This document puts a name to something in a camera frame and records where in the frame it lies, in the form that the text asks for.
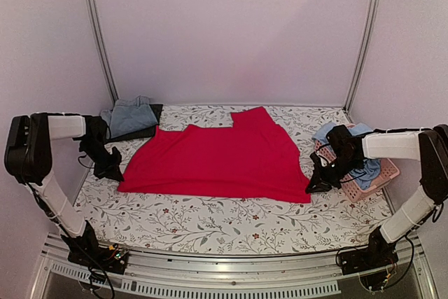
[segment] plastic laundry basket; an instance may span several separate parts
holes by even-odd
[[[347,125],[348,128],[353,127],[353,124]],[[316,141],[316,147],[314,150],[317,150],[322,143]],[[335,154],[328,149],[328,147],[324,147],[319,151],[319,155],[325,157],[328,161],[333,161],[336,156]],[[342,190],[346,193],[349,199],[352,202],[357,202],[362,200],[364,197],[380,190],[383,187],[386,187],[389,182],[400,174],[400,170],[391,162],[389,159],[382,158],[381,159],[381,173],[375,179],[372,180],[370,187],[366,190],[362,190],[361,187],[356,183],[355,180],[348,181],[346,183],[341,183]],[[342,180],[350,180],[353,177],[350,174],[347,174]]]

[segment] black cloth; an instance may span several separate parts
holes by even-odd
[[[162,115],[163,104],[150,104],[155,117],[157,118],[157,122],[160,123],[160,116]],[[111,138],[106,140],[106,143],[112,143],[115,141],[123,141],[123,140],[132,140],[138,138],[149,138],[155,136],[156,125],[147,127],[146,129],[142,129],[136,132],[131,132],[128,134],[124,134],[119,137]]]

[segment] white cable tie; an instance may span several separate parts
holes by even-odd
[[[403,209],[403,214],[406,216],[406,218],[409,220],[410,223],[412,223],[416,227],[421,227],[421,224],[415,223],[407,214],[406,211]]]
[[[53,213],[54,214],[54,216],[52,216],[52,217],[49,217],[49,219],[50,220],[53,220],[54,218],[57,218],[58,216],[61,216],[62,215],[62,211],[64,210],[64,208],[65,208],[65,205],[67,204],[67,201],[68,201],[68,199],[67,198],[65,198],[65,200],[64,200],[64,203],[62,204],[62,207],[61,207],[61,210],[59,210],[56,214],[55,213]]]

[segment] clothing pile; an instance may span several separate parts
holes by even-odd
[[[336,124],[327,123],[322,126],[316,134],[312,137],[314,141],[319,141],[322,145],[327,145],[327,133],[334,128]],[[360,134],[371,132],[372,129],[366,124],[359,123],[354,127],[349,127],[349,131],[352,136],[358,136]],[[381,173],[381,160],[380,159],[364,159],[364,168],[353,169],[350,171],[350,175],[355,179],[355,182],[362,190],[367,190],[370,187],[373,179],[378,177]]]

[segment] light blue cloth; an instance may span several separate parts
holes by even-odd
[[[328,144],[326,139],[327,133],[334,128],[336,124],[330,122],[323,125],[316,134],[312,137],[314,141],[319,140],[322,145]],[[356,126],[349,128],[351,135],[358,136],[367,132],[371,132],[372,129],[366,124],[359,123]],[[380,159],[365,159],[363,169],[353,169],[350,171],[350,175],[355,178],[356,183],[362,190],[366,190],[370,187],[372,180],[375,179],[381,173],[381,160]]]
[[[149,104],[149,98],[138,96],[133,101],[119,99],[113,110],[103,110],[100,116],[111,129],[111,138],[157,125],[157,118]]]

